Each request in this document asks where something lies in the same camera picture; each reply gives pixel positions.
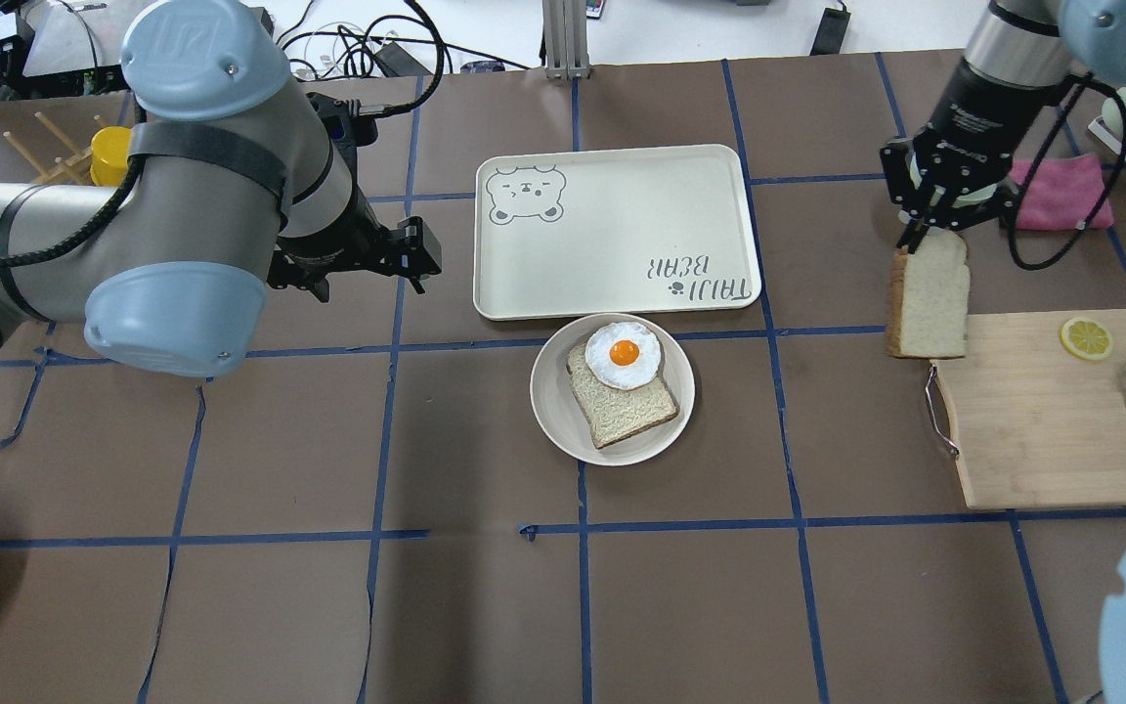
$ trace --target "slice of bread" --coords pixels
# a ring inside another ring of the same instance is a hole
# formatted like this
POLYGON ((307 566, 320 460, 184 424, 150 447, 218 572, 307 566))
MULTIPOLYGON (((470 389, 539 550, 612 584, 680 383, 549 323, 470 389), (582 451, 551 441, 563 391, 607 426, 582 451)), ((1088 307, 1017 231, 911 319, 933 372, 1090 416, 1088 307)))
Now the slice of bread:
POLYGON ((893 357, 947 359, 967 353, 967 244, 932 228, 914 255, 893 256, 885 351, 893 357))
POLYGON ((598 449, 665 424, 679 412, 662 373, 632 391, 613 389, 598 381, 584 362, 584 342, 568 353, 566 373, 571 374, 572 393, 589 421, 589 435, 598 449))

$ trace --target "yellow cup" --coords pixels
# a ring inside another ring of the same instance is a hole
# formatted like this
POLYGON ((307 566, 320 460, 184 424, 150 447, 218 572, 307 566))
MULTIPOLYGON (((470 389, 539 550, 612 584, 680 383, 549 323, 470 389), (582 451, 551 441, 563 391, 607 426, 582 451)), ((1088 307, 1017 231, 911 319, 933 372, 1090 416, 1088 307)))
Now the yellow cup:
POLYGON ((120 186, 129 170, 129 135, 133 130, 107 126, 98 130, 90 143, 90 179, 95 186, 120 186))

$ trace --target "bear drawing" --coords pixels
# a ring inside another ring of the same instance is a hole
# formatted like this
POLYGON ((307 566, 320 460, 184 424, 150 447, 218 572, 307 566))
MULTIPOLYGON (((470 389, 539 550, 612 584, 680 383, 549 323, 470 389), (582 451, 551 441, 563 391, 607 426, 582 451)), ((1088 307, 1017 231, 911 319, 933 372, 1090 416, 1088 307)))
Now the bear drawing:
POLYGON ((492 199, 489 219, 500 226, 513 219, 543 219, 553 223, 563 217, 560 196, 564 186, 566 177, 554 167, 498 169, 485 184, 492 199))

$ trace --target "tabletop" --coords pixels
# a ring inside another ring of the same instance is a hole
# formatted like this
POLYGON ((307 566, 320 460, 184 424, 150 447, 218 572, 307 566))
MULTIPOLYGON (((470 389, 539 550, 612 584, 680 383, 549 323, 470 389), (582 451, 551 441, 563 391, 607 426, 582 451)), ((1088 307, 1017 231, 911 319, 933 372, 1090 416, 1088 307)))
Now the tabletop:
MULTIPOLYGON (((425 295, 370 273, 330 277, 328 304, 274 291, 245 365, 209 383, 99 359, 77 326, 24 327, 0 353, 0 701, 1098 690, 1126 508, 968 511, 923 409, 926 365, 884 354, 901 223, 877 151, 919 130, 957 60, 447 77, 359 161, 382 219, 421 215, 441 241, 425 295), (741 157, 763 294, 649 315, 692 362, 688 428, 637 466, 578 464, 528 400, 566 321, 491 322, 472 304, 475 170, 697 143, 741 157)), ((421 81, 318 89, 397 103, 421 81)), ((88 139, 93 115, 131 119, 128 99, 3 103, 0 133, 53 158, 37 108, 88 139)), ((1085 132, 1099 106, 1082 101, 1051 157, 1112 163, 1085 132)), ((32 177, 0 139, 0 180, 32 177)), ((971 312, 1126 308, 1126 177, 1114 207, 1114 228, 1037 273, 993 224, 971 228, 971 312)))

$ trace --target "pink cloth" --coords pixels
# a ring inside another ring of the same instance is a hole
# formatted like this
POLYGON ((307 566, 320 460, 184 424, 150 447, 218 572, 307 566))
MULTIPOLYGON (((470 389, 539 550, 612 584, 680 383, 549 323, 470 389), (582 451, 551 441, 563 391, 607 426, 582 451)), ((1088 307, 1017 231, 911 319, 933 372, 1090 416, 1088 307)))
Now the pink cloth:
MULTIPOLYGON (((1022 184, 1031 161, 1016 159, 1011 167, 1011 178, 1022 184)), ((1024 206, 1019 208, 1019 229, 1076 229, 1076 223, 1085 219, 1098 196, 1102 195, 1102 167, 1098 154, 1085 154, 1075 159, 1046 159, 1040 162, 1033 178, 1024 206)), ((1115 223, 1115 213, 1109 199, 1098 211, 1090 228, 1109 228, 1115 223)))

